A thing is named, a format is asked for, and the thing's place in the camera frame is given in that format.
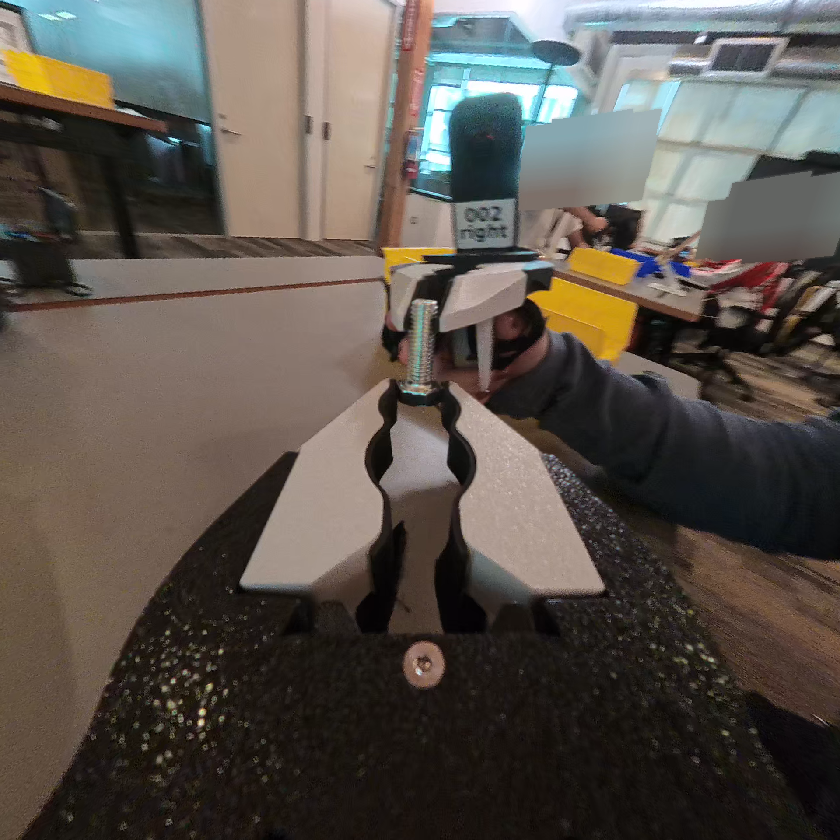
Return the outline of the white door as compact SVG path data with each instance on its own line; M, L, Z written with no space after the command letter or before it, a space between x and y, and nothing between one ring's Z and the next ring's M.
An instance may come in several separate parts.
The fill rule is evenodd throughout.
M217 182L228 236L307 234L308 84L328 2L202 1Z
M396 17L394 2L327 2L322 231L328 239L373 237Z

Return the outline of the blue plastic bin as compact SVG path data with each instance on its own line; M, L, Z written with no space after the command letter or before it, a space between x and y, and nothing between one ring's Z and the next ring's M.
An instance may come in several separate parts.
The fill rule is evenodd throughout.
M639 264L639 268L636 273L637 279L650 277L653 274L661 272L662 266L658 263L655 255L648 255L620 248L611 248L610 253L614 256L621 256L623 258L636 261ZM670 267L676 276L683 278L690 277L690 267L688 265L671 260Z

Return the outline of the grey table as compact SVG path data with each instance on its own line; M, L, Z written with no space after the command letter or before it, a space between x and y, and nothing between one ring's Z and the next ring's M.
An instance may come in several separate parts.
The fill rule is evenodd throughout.
M684 295L661 291L654 289L654 283L647 278L633 279L625 285L617 285L572 270L558 260L554 262L554 276L577 286L632 302L639 308L689 323L701 320L707 295L704 290L694 288L683 289Z

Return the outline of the silver hex bolt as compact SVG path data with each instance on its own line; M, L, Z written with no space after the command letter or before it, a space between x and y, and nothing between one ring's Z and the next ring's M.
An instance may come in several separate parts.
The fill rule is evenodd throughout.
M434 379L434 351L438 304L432 299L415 299L410 308L411 328L407 334L405 375L397 382L399 400L408 406L434 406L440 399L440 385Z

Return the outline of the person's right hand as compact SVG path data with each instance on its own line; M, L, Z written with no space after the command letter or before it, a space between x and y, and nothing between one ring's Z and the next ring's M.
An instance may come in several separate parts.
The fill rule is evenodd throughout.
M493 325L490 383L481 392L480 400L487 403L505 386L535 372L549 358L551 347L545 318L532 301L497 316Z

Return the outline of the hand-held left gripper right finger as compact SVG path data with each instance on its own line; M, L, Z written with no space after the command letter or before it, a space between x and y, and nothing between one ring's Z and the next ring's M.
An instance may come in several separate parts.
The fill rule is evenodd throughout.
M604 596L606 586L539 450L456 384L438 405L458 482L436 561L445 631L485 631L508 607Z

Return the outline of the wooden desk with black legs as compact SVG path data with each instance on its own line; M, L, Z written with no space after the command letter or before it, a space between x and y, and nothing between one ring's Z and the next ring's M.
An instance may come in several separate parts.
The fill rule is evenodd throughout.
M122 256L140 259L140 246L125 191L123 164L130 139L145 133L167 136L167 122L139 114L93 106L7 84L1 86L1 141L17 145L86 154L98 162L106 186Z

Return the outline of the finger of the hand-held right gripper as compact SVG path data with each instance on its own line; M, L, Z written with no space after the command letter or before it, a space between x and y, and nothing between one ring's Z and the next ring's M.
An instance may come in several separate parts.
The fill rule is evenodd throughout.
M391 273L389 318L394 329L409 329L414 300L435 301L441 313L455 273L452 266L416 262L397 266Z
M454 278L438 315L438 331L450 333L520 308L527 292L522 266L480 266Z

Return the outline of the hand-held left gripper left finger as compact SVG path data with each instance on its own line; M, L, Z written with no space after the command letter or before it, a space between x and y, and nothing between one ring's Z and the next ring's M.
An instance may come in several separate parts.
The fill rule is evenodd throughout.
M397 407L396 383L383 380L300 446L241 590L336 602L360 630L387 630L402 571L382 488Z

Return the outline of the ceiling air vent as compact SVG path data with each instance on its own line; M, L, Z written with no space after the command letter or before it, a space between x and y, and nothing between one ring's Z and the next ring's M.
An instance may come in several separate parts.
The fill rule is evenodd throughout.
M767 77L788 45L786 37L718 38L700 74L732 79Z

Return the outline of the person's right forearm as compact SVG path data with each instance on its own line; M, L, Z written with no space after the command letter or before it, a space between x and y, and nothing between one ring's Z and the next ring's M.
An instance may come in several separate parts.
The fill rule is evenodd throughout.
M838 411L762 421L673 393L552 333L487 402L535 419L660 517L768 553L839 559Z

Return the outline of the black round lamp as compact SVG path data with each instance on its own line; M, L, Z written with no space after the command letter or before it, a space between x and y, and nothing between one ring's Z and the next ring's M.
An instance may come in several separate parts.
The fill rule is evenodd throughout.
M581 51L562 40L538 39L530 48L533 57L549 67L573 67L581 60Z

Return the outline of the wooden post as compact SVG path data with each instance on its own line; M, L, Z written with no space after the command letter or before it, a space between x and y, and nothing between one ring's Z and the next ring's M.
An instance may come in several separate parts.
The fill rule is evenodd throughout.
M401 243L410 189L406 175L406 154L417 136L433 19L434 1L405 3L398 39L392 126L388 138L377 236L377 244L381 249L396 247Z

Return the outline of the yellow plastic bin with divider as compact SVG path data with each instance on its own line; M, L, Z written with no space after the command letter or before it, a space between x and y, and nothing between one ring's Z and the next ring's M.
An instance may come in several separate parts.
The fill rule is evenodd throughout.
M388 291L392 270L417 262L452 266L454 278L480 266L522 266L527 274L527 296L522 304L527 301L536 304L548 330L571 333L597 358L611 363L617 362L632 340L637 305L555 277L551 264L532 252L457 253L449 248L385 247L383 256ZM478 325L443 333L456 339L469 339L469 351L474 353Z

